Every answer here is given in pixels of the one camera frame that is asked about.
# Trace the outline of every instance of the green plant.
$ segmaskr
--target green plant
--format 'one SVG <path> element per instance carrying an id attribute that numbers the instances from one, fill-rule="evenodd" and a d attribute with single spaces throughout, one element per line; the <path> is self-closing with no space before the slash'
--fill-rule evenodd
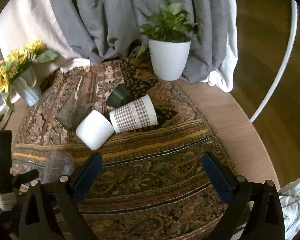
<path id="1" fill-rule="evenodd" d="M 197 35 L 197 23 L 190 22 L 187 11 L 182 10 L 182 3 L 172 3 L 168 7 L 160 4 L 161 13 L 155 13 L 147 17 L 148 21 L 156 22 L 141 25 L 142 35 L 149 39 L 169 42 L 186 42 L 191 40 L 191 34 Z"/>

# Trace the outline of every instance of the white cloth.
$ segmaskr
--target white cloth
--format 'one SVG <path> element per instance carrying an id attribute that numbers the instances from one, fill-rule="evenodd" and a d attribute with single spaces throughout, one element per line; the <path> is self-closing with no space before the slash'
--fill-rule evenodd
<path id="1" fill-rule="evenodd" d="M 300 183 L 279 196 L 286 231 L 286 240 L 291 240 L 300 230 Z"/>
<path id="2" fill-rule="evenodd" d="M 234 68 L 238 61 L 237 41 L 237 3 L 236 0 L 229 0 L 230 17 L 228 22 L 226 58 L 218 69 L 210 72 L 207 79 L 201 82 L 210 86 L 217 86 L 223 92 L 230 92 L 233 89 Z"/>
<path id="3" fill-rule="evenodd" d="M 34 66 L 39 82 L 58 68 L 90 65 L 68 45 L 49 0 L 10 0 L 0 14 L 0 60 L 37 39 L 60 54 L 53 63 Z"/>

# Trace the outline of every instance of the white flower pot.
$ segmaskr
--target white flower pot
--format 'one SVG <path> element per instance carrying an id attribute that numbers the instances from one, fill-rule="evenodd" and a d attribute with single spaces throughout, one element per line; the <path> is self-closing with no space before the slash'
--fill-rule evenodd
<path id="1" fill-rule="evenodd" d="M 155 75 L 172 81 L 181 77 L 186 66 L 191 41 L 165 42 L 149 40 L 151 62 Z"/>
<path id="2" fill-rule="evenodd" d="M 36 104 L 42 95 L 39 84 L 30 88 L 35 82 L 35 72 L 34 69 L 30 67 L 11 83 L 15 91 L 27 102 L 29 106 Z"/>

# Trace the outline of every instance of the white cable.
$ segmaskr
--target white cable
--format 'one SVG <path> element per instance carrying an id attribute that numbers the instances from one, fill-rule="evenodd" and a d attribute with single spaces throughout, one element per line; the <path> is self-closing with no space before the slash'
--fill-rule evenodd
<path id="1" fill-rule="evenodd" d="M 250 118 L 251 122 L 253 122 L 258 117 L 258 115 L 261 113 L 263 108 L 266 106 L 266 104 L 268 103 L 268 101 L 269 101 L 270 97 L 272 96 L 274 90 L 276 89 L 277 85 L 279 84 L 280 79 L 282 78 L 283 72 L 286 69 L 287 63 L 289 61 L 289 58 L 290 58 L 290 55 L 291 55 L 291 52 L 292 52 L 292 47 L 293 47 L 294 40 L 296 38 L 297 23 L 298 23 L 297 3 L 296 3 L 295 0 L 291 0 L 291 27 L 290 27 L 290 36 L 289 36 L 287 49 L 286 49 L 286 52 L 284 54 L 284 57 L 283 57 L 281 66 L 278 70 L 278 73 L 277 73 L 277 75 L 276 75 L 276 77 L 275 77 L 268 93 L 266 94 L 265 98 L 262 100 L 260 106 L 255 111 L 253 116 Z"/>

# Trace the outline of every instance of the silver bolt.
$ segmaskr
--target silver bolt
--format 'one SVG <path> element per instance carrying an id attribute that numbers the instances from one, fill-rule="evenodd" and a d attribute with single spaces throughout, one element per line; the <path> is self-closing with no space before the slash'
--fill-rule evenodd
<path id="1" fill-rule="evenodd" d="M 274 182 L 270 179 L 267 180 L 267 183 L 268 183 L 269 186 L 274 186 Z"/>
<path id="2" fill-rule="evenodd" d="M 60 178 L 60 181 L 61 182 L 66 182 L 68 180 L 68 176 L 62 176 L 61 178 Z"/>
<path id="3" fill-rule="evenodd" d="M 239 176 L 237 177 L 237 181 L 239 181 L 239 182 L 244 182 L 245 180 L 246 180 L 246 179 L 245 179 L 244 176 L 239 175 Z"/>
<path id="4" fill-rule="evenodd" d="M 33 181 L 31 181 L 31 186 L 35 186 L 35 185 L 37 185 L 38 184 L 38 181 L 35 179 L 35 180 L 33 180 Z"/>

